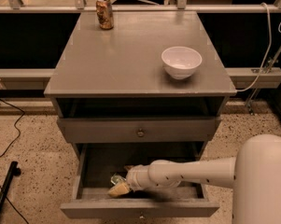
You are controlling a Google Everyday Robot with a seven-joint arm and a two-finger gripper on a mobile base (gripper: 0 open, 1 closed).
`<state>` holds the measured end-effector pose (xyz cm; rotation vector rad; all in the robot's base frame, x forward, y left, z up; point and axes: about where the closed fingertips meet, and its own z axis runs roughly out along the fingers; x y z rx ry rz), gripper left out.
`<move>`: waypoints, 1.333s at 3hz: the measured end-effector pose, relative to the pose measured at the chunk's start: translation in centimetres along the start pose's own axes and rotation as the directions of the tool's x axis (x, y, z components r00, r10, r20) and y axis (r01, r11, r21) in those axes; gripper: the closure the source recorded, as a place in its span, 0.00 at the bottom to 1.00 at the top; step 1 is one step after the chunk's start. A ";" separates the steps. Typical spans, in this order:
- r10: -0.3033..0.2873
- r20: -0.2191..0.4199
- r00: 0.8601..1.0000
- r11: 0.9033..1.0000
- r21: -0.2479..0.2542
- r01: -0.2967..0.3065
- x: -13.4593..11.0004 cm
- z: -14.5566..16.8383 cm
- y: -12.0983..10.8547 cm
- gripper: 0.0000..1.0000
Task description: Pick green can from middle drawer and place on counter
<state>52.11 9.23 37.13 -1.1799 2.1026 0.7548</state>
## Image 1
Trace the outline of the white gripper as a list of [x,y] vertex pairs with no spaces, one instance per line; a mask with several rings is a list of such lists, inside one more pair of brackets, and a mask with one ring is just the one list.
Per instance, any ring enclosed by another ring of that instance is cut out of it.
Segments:
[[108,195],[112,198],[128,194],[131,190],[138,191],[151,187],[151,180],[148,176],[147,165],[125,165],[124,169],[128,172],[126,182],[117,183],[108,191]]

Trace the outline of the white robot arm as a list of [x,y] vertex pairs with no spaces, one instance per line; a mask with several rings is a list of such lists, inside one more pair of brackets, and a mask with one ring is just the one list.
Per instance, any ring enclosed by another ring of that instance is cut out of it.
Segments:
[[175,188],[182,182],[232,189],[232,224],[281,224],[281,137],[253,136],[232,158],[136,165],[113,179],[108,194]]

